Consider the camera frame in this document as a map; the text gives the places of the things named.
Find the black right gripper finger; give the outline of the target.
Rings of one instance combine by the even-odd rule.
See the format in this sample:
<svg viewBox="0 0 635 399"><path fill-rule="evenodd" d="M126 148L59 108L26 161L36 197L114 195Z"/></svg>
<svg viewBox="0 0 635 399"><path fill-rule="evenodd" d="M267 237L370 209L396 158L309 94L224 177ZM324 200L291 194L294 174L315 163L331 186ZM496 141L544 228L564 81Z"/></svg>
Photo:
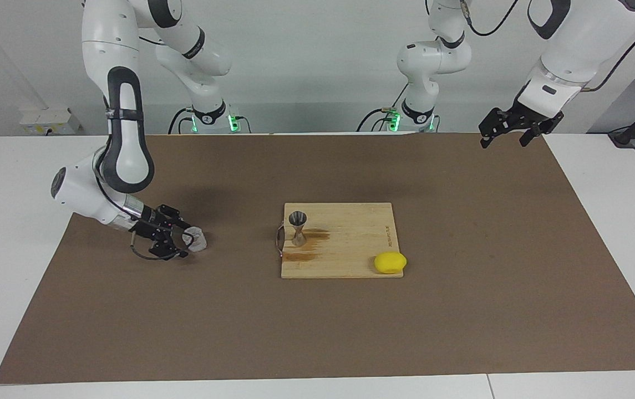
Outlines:
<svg viewBox="0 0 635 399"><path fill-rule="evenodd" d="M190 224L183 220L180 211L170 206L160 205L160 207L155 209L155 214L155 222L158 226L168 229L175 227L178 229L188 229L191 227Z"/></svg>
<svg viewBox="0 0 635 399"><path fill-rule="evenodd" d="M153 241L149 248L149 253L160 260L170 260L176 258L185 258L190 253L185 248L178 247L172 237L158 238Z"/></svg>

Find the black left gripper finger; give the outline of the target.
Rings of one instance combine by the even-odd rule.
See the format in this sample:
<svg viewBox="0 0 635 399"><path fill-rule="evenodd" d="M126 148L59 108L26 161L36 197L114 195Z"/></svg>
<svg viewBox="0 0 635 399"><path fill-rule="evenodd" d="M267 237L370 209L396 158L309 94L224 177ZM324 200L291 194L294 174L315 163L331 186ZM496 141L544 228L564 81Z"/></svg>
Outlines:
<svg viewBox="0 0 635 399"><path fill-rule="evenodd" d="M510 133L517 128L517 114L510 110L504 111L493 108L479 123L480 146L486 149L492 144L493 139L500 135Z"/></svg>
<svg viewBox="0 0 635 399"><path fill-rule="evenodd" d="M532 125L520 137L520 145L522 147L526 147L528 144L530 144L531 141L533 141L533 139L541 135L550 134L551 132L553 132L553 129L555 129L556 126L558 126L558 124L563 120L563 117L564 114L556 114L556 116L551 119L532 123Z"/></svg>

